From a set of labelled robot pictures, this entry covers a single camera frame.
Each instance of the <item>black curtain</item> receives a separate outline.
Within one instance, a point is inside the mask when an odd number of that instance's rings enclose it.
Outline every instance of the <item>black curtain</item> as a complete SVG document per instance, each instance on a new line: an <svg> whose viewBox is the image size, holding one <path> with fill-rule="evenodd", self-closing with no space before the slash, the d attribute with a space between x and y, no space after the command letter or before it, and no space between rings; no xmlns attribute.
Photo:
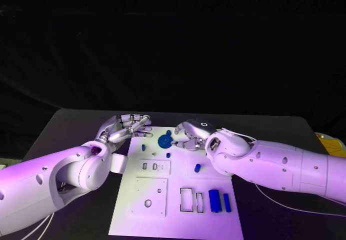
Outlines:
<svg viewBox="0 0 346 240"><path fill-rule="evenodd" d="M300 116L346 139L345 3L162 2L0 7L0 157L59 108Z"/></svg>

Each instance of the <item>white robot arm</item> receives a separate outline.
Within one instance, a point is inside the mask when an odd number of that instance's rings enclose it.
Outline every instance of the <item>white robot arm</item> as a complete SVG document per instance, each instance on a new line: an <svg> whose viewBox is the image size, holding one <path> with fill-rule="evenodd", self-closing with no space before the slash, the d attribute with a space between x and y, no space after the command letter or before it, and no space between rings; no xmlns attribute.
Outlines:
<svg viewBox="0 0 346 240"><path fill-rule="evenodd" d="M205 148L206 157L221 174L235 174L267 188L316 194L346 203L343 157L255 140L225 128L218 131L199 119L180 123L175 133L180 130L185 130L189 141L173 141L172 144L191 151Z"/></svg>
<svg viewBox="0 0 346 240"><path fill-rule="evenodd" d="M95 140L0 171L0 236L31 226L123 173L127 157L113 153L127 138L152 137L147 115L111 117Z"/></svg>

